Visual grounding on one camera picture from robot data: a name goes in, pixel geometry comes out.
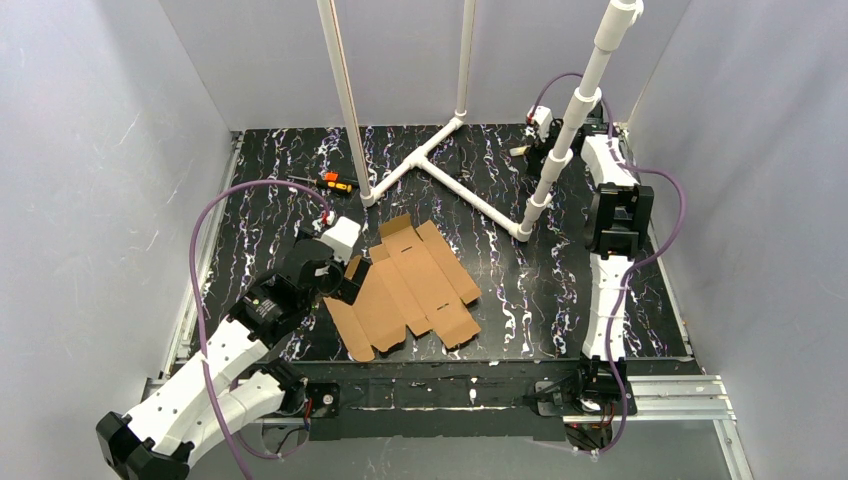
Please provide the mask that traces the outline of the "brown cardboard box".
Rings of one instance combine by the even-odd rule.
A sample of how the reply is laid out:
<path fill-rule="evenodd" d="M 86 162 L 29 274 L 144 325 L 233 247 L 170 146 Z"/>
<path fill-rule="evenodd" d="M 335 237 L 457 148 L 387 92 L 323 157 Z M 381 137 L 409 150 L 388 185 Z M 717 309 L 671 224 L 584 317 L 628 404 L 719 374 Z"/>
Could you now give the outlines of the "brown cardboard box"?
<path fill-rule="evenodd" d="M 370 362 L 405 342 L 409 333 L 435 333 L 447 349 L 481 332 L 469 305 L 481 290 L 436 224 L 415 226 L 408 214 L 378 227 L 381 242 L 369 248 L 372 266 L 354 305 L 324 304 L 351 358 Z"/>

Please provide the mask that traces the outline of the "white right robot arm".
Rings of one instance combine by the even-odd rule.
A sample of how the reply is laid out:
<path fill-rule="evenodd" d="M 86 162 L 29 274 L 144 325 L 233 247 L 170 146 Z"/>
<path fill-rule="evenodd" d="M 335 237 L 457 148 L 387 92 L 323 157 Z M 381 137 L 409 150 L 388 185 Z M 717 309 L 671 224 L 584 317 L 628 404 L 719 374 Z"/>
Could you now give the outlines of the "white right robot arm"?
<path fill-rule="evenodd" d="M 602 104 L 590 111 L 573 145 L 594 186 L 583 229 L 592 294 L 581 352 L 588 359 L 618 363 L 625 358 L 624 278 L 647 240 L 654 192 L 616 157 L 619 140 L 610 134 Z"/>

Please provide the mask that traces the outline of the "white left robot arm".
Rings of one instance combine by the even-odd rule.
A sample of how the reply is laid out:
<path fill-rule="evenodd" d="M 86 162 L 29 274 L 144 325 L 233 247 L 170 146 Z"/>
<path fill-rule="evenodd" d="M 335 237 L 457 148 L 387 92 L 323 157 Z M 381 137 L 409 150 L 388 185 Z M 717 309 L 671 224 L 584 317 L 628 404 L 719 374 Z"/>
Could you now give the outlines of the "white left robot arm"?
<path fill-rule="evenodd" d="M 97 423 L 106 463 L 122 479 L 185 479 L 215 446 L 280 410 L 305 377 L 286 360 L 258 360 L 300 326 L 317 298 L 353 304 L 370 267 L 360 256 L 338 259 L 317 238 L 296 241 L 169 380 L 129 412 Z"/>

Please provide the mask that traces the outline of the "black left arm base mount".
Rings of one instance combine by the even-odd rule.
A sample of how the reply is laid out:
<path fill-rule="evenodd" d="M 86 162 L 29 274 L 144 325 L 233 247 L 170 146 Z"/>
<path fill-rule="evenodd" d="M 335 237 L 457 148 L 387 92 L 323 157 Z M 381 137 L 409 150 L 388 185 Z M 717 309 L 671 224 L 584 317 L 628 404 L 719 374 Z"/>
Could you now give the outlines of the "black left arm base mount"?
<path fill-rule="evenodd" d="M 292 363 L 278 359 L 260 368 L 269 374 L 283 392 L 275 414 L 300 418 L 306 423 L 316 418 L 334 418 L 339 413 L 340 386 L 309 379 Z"/>

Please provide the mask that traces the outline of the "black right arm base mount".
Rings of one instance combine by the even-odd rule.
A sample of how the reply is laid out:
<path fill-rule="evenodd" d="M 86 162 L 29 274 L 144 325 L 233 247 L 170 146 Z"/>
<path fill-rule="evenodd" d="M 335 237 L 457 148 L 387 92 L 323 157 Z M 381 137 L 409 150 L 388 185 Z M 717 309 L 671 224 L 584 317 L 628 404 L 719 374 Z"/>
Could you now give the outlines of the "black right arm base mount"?
<path fill-rule="evenodd" d="M 611 406 L 614 414 L 635 415 L 638 409 L 632 399 L 627 362 L 620 358 L 614 366 L 624 385 L 624 394 L 608 361 L 597 355 L 591 358 L 582 355 L 560 377 L 533 383 L 521 399 L 528 405 L 535 404 L 542 416 L 608 413 Z"/>

